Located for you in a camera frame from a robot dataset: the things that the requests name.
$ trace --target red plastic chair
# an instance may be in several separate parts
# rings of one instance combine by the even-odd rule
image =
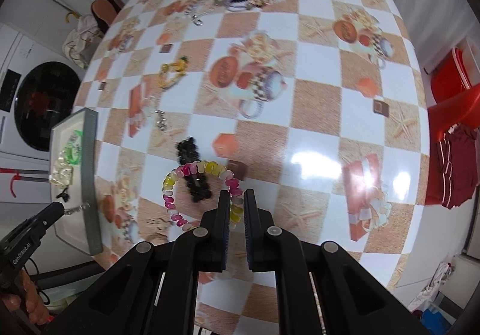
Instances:
[[[436,155],[436,142],[443,139],[443,134],[454,124],[463,123],[472,129],[480,126],[480,84],[465,90],[435,106],[428,108],[430,127],[430,166],[425,205],[441,203],[439,188],[442,175],[439,172]]]
[[[480,126],[480,83],[428,108],[430,141],[439,142],[452,125],[462,122],[472,129]]]

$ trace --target red bucket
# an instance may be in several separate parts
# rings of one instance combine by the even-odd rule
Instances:
[[[431,92],[437,103],[443,102],[460,92],[472,87],[465,66],[463,53],[455,47],[433,71]]]

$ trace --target human hand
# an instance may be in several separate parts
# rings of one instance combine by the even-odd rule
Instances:
[[[42,298],[37,293],[35,284],[32,282],[28,274],[22,269],[20,275],[22,277],[23,288],[26,292],[25,305],[30,323],[44,325],[49,318],[49,311],[46,309]],[[14,311],[20,308],[19,296],[13,294],[2,294],[0,296],[8,310]]]

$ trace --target white tray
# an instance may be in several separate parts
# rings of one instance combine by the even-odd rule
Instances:
[[[73,166],[72,184],[67,190],[70,200],[65,203],[61,198],[56,199],[61,190],[55,185],[50,185],[50,195],[52,201],[61,202],[66,210],[88,203],[88,206],[79,212],[64,215],[54,225],[55,234],[60,240],[87,255],[96,255],[103,250],[94,185],[97,115],[97,112],[88,108],[79,110],[52,128],[50,140],[52,171],[55,160],[72,132],[83,132],[81,162],[78,166]]]

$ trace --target red cord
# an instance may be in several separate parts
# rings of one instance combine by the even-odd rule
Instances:
[[[13,168],[1,168],[0,167],[0,173],[15,174],[15,173],[17,173],[17,170],[14,170]]]
[[[17,196],[14,193],[14,181],[19,181],[21,179],[20,174],[17,173],[10,179],[10,193],[13,195],[14,198],[17,198]]]

